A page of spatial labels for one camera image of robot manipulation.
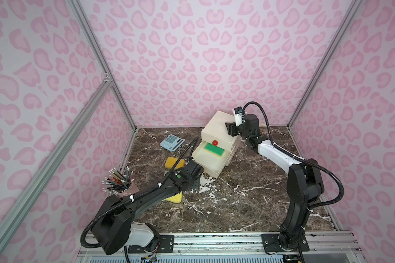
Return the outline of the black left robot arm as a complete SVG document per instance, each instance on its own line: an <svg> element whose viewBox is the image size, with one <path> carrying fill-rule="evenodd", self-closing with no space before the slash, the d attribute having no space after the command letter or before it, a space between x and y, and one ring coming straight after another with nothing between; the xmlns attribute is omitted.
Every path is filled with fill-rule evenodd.
<svg viewBox="0 0 395 263"><path fill-rule="evenodd" d="M160 244L160 234L149 223L136 219L161 201L185 192L200 182L204 168L194 161L165 174L156 183L124 197L112 195L105 199L95 218L85 227L80 244L87 249L102 248L112 255L123 247L141 247L153 253Z"/></svg>

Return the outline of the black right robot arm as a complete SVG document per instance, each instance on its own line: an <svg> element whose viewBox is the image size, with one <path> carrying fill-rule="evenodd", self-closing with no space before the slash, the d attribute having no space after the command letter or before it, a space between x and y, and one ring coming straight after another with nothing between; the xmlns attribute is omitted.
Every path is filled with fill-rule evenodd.
<svg viewBox="0 0 395 263"><path fill-rule="evenodd" d="M234 115L235 121L226 123L228 134L241 136L249 149L269 159L287 174L286 190L290 198L286 218L280 226L278 244L285 251L299 248L309 215L314 208L329 206L342 200L345 190L340 179L314 159L304 159L285 150L271 137L260 132L256 115ZM338 196L330 201L318 202L325 191L321 172L328 174L337 184Z"/></svg>

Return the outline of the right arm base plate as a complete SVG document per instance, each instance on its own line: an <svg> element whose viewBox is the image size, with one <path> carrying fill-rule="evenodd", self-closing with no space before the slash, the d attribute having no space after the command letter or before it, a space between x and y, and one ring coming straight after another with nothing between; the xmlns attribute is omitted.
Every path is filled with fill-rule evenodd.
<svg viewBox="0 0 395 263"><path fill-rule="evenodd" d="M288 238L282 233L264 233L261 239L266 254L310 251L308 241L301 234Z"/></svg>

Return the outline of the cream drawer cabinet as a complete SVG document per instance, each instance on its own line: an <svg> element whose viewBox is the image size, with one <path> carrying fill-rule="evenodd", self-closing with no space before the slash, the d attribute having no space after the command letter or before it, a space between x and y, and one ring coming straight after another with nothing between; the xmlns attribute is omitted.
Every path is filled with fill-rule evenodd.
<svg viewBox="0 0 395 263"><path fill-rule="evenodd" d="M228 133L226 123L233 123L235 127L234 116L217 111L201 132L203 164L213 170L228 166L241 143L237 135L233 137Z"/></svg>

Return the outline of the green and yellow scrub sponge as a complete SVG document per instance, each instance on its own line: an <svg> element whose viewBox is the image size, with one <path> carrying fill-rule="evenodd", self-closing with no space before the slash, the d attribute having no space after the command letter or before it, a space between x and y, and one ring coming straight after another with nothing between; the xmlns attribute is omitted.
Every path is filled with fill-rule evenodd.
<svg viewBox="0 0 395 263"><path fill-rule="evenodd" d="M205 145L204 150L218 157L222 157L225 152L224 149L210 143Z"/></svg>

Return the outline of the pale yellow cellulose sponge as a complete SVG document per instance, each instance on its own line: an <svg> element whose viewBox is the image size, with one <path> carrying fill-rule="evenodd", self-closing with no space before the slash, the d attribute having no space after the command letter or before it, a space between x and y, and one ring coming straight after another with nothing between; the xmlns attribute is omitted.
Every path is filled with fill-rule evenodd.
<svg viewBox="0 0 395 263"><path fill-rule="evenodd" d="M166 198L163 201L164 202L170 202L170 203L181 203L182 202L182 197L183 197L183 192L180 192L172 197Z"/></svg>

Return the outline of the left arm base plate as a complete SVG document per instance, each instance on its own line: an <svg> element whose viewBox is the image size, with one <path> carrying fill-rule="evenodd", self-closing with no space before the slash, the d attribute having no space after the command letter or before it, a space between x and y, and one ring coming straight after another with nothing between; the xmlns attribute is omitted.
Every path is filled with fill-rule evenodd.
<svg viewBox="0 0 395 263"><path fill-rule="evenodd" d="M128 246L127 252L129 254L151 254L157 253L172 253L174 245L174 235L159 235L154 237L150 243L144 247L139 245Z"/></svg>

